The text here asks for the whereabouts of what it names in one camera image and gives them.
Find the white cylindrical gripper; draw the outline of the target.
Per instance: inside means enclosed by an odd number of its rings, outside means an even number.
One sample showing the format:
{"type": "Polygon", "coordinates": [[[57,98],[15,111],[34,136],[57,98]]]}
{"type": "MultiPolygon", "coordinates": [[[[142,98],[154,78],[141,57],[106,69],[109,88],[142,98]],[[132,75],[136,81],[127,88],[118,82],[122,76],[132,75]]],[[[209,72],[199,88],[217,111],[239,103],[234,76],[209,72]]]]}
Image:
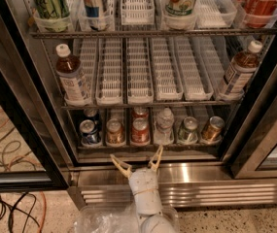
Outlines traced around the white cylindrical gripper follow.
{"type": "Polygon", "coordinates": [[[162,153],[163,145],[160,145],[149,161],[150,169],[138,169],[133,174],[131,165],[121,161],[113,154],[110,155],[114,165],[129,179],[129,186],[134,196],[136,209],[139,215],[150,216],[162,211],[156,174],[162,153]]]}

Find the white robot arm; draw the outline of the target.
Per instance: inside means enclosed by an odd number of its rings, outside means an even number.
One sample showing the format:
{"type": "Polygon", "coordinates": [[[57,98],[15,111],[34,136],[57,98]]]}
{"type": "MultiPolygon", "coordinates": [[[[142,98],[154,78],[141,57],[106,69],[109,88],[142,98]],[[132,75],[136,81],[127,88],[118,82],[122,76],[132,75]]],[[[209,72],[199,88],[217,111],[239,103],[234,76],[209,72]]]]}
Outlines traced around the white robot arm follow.
{"type": "Polygon", "coordinates": [[[128,179],[136,206],[139,233],[177,233],[171,222],[163,215],[161,198],[158,191],[157,169],[159,167],[163,145],[151,157],[148,167],[135,171],[132,166],[110,155],[112,162],[128,179]]]}

